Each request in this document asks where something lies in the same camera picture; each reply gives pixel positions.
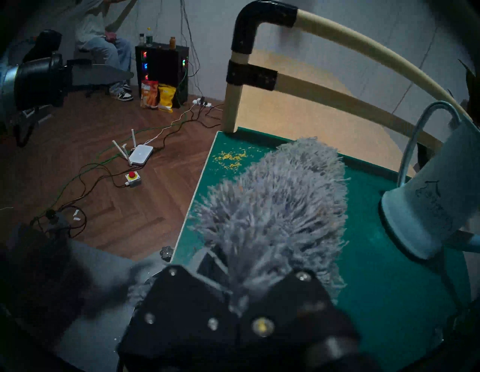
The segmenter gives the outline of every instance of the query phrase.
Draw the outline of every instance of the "black pipe elbow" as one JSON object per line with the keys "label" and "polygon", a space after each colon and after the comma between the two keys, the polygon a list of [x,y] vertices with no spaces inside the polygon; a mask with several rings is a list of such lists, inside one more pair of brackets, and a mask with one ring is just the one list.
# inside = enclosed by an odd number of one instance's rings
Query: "black pipe elbow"
{"label": "black pipe elbow", "polygon": [[277,1],[257,0],[245,5],[235,21],[232,51],[251,54],[260,23],[291,28],[297,19],[297,10],[296,6]]}

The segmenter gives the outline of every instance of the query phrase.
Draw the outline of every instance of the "cup handle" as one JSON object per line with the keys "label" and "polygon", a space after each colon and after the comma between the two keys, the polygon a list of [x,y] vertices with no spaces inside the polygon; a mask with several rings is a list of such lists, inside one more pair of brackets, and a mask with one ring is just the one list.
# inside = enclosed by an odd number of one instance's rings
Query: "cup handle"
{"label": "cup handle", "polygon": [[439,108],[443,108],[450,112],[452,115],[453,120],[456,122],[456,125],[460,125],[460,116],[457,110],[448,102],[445,101],[437,101],[433,102],[432,104],[428,105],[423,114],[420,116],[420,119],[417,121],[417,125],[413,129],[412,137],[408,141],[407,147],[403,152],[402,162],[400,163],[400,170],[398,171],[398,179],[396,181],[396,186],[401,187],[405,184],[405,178],[407,176],[408,165],[410,164],[410,160],[412,159],[413,149],[417,144],[418,136],[420,132],[425,127],[428,119],[432,116],[433,112]]}

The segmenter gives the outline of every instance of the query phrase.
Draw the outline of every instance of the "sneaker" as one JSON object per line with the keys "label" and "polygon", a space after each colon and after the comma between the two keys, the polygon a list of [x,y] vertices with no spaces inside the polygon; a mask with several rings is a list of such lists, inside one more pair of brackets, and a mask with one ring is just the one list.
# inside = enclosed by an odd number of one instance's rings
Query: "sneaker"
{"label": "sneaker", "polygon": [[127,101],[133,101],[133,96],[128,92],[121,91],[115,96],[115,99],[119,101],[127,102]]}

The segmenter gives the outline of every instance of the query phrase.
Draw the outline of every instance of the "snack bag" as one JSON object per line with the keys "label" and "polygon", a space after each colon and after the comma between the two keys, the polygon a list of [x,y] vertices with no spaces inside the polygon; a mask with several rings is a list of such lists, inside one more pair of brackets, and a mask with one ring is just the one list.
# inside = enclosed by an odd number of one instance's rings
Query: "snack bag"
{"label": "snack bag", "polygon": [[142,81],[142,99],[140,107],[157,108],[158,107],[158,82],[143,80]]}
{"label": "snack bag", "polygon": [[170,85],[158,85],[158,92],[160,94],[160,103],[158,104],[159,110],[173,112],[172,101],[173,97],[175,96],[176,90],[176,88]]}

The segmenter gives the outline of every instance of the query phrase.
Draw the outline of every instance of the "green mat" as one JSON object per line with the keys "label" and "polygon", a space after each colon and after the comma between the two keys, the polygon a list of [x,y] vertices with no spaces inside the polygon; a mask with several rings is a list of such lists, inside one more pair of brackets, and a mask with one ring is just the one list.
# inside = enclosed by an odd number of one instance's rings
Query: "green mat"
{"label": "green mat", "polygon": [[[233,179],[286,142],[243,128],[233,134],[218,132],[193,199],[201,201],[208,186],[225,177]],[[422,357],[434,328],[470,302],[467,267],[463,253],[450,249],[428,265],[409,260],[389,239],[378,215],[381,195],[396,187],[397,173],[348,156],[344,162],[346,178],[350,178],[344,236],[349,243],[338,262],[347,284],[338,306],[351,316],[362,335],[362,349],[384,371],[397,371]],[[187,264],[203,247],[202,237],[189,229],[191,225],[187,219],[175,264]]]}

